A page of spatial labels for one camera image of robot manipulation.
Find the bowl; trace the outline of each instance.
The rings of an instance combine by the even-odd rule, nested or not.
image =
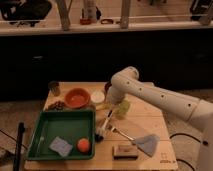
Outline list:
[[[74,88],[65,96],[65,104],[71,109],[85,107],[90,101],[90,94],[83,88]]]

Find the floor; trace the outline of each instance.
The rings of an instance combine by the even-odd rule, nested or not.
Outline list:
[[[180,91],[181,93],[200,97],[208,101],[213,102],[213,89],[203,90],[187,90]],[[16,101],[16,102],[1,102],[0,103],[0,129],[10,136],[16,138],[17,127],[19,122],[24,122],[26,131],[23,137],[23,144],[28,146],[30,136],[32,134],[33,125],[38,117],[40,111],[43,108],[44,100],[34,101]],[[197,131],[190,125],[184,123],[177,117],[164,113],[165,121],[168,127],[169,134],[174,133],[188,133],[201,139],[201,132]],[[196,159],[199,150],[199,143],[185,136],[176,136],[172,138],[172,144],[175,150],[177,158],[184,159],[189,162],[193,167],[196,166]],[[4,149],[13,153],[15,150],[15,142],[0,133],[0,156],[5,152]],[[22,150],[23,160],[25,156],[25,150]],[[12,170],[12,160],[4,161],[0,160],[0,170],[10,171]],[[184,163],[179,162],[178,171],[191,171],[191,169]]]

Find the yellow object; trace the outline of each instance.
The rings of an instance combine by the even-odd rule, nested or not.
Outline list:
[[[113,110],[113,114],[119,118],[123,118],[130,108],[130,103],[127,100],[123,100]]]
[[[104,109],[110,109],[112,108],[114,105],[110,104],[110,103],[102,103],[100,105],[95,106],[96,110],[104,110]]]

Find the green tray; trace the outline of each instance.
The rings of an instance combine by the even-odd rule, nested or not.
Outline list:
[[[66,157],[61,157],[49,146],[56,136],[73,145]],[[86,137],[91,143],[87,154],[78,151],[76,144]],[[27,160],[83,160],[91,159],[95,153],[95,113],[92,110],[42,112],[36,123]]]

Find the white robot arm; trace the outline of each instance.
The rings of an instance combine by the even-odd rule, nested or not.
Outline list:
[[[213,170],[213,103],[205,100],[169,91],[138,81],[139,72],[134,67],[127,67],[114,74],[112,86],[108,90],[107,100],[120,103],[125,94],[134,95],[144,101],[173,113],[203,132],[196,171]]]

